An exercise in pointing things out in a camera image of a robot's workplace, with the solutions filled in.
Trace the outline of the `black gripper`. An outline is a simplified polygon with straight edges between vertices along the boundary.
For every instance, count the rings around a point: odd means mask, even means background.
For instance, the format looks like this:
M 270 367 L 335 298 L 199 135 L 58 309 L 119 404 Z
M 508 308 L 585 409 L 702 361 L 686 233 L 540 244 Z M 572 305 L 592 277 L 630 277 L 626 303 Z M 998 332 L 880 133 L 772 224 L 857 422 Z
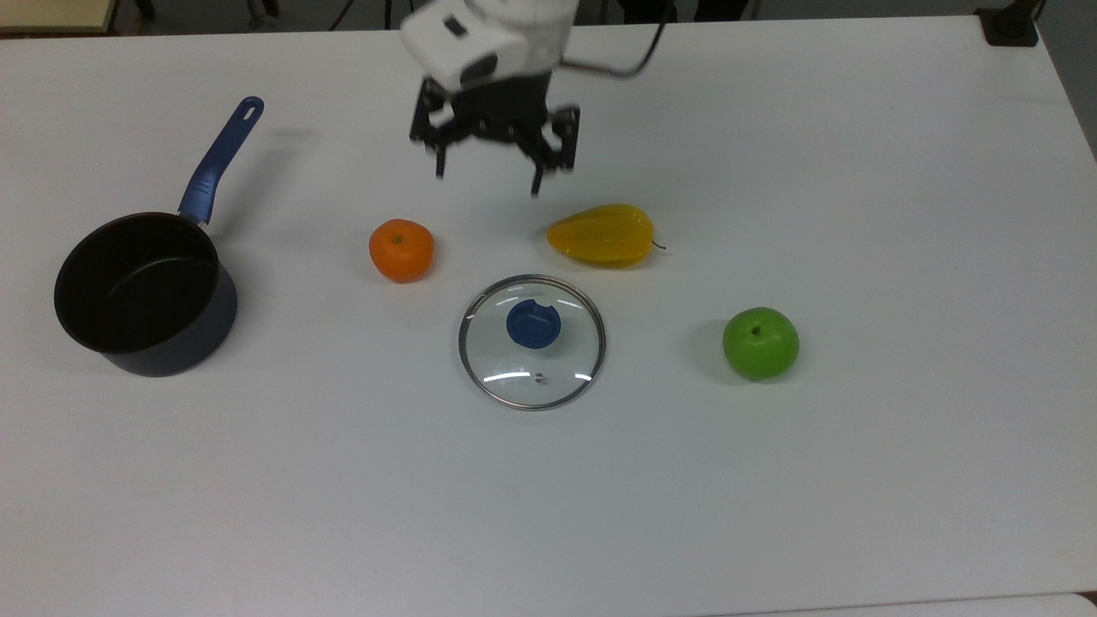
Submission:
M 581 110 L 548 111 L 550 72 L 514 77 L 470 87 L 450 96 L 436 79 L 423 79 L 416 96 L 409 138 L 436 156 L 436 178 L 446 172 L 446 149 L 467 137 L 524 145 L 533 164 L 531 195 L 540 195 L 543 179 L 572 171 L 578 152 Z M 432 117 L 449 105 L 452 117 L 441 126 Z

